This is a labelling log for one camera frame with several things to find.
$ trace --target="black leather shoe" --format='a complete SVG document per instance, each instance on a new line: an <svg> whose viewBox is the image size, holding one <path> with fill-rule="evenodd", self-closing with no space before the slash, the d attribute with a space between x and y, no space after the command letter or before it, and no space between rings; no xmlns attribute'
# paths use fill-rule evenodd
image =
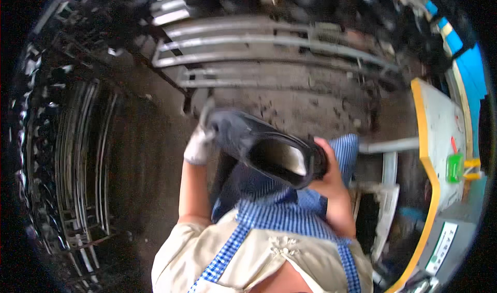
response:
<svg viewBox="0 0 497 293"><path fill-rule="evenodd" d="M207 123L217 132L219 148L295 189L306 187L326 173L326 154L313 140L283 134L239 110L213 110Z"/></svg>

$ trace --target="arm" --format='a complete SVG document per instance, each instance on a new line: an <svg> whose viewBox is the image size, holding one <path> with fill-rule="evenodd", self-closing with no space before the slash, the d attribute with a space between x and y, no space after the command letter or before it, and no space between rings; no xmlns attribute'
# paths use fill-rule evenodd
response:
<svg viewBox="0 0 497 293"><path fill-rule="evenodd" d="M355 238L355 222L352 214L350 195L343 184L335 152L328 142L314 138L316 144L322 147L328 157L328 172L322 181L313 181L309 188L328 198L326 221L340 237Z"/></svg>
<svg viewBox="0 0 497 293"><path fill-rule="evenodd" d="M211 208L207 190L207 166L183 161L179 189L178 223L195 222L210 225Z"/></svg>
<svg viewBox="0 0 497 293"><path fill-rule="evenodd" d="M209 99L202 109L198 125L183 154L178 223L194 222L204 226L212 224L206 164L212 152L216 133L206 128L206 119L213 108L214 100Z"/></svg>

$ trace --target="gloved hand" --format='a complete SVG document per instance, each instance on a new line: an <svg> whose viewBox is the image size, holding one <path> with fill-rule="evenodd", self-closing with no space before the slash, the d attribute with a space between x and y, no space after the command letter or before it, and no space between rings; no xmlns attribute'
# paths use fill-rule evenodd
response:
<svg viewBox="0 0 497 293"><path fill-rule="evenodd" d="M213 109L214 99L209 98L202 108L198 125L186 146L183 158L192 165L205 165L212 154L216 132L214 129L206 128L206 124L207 117Z"/></svg>

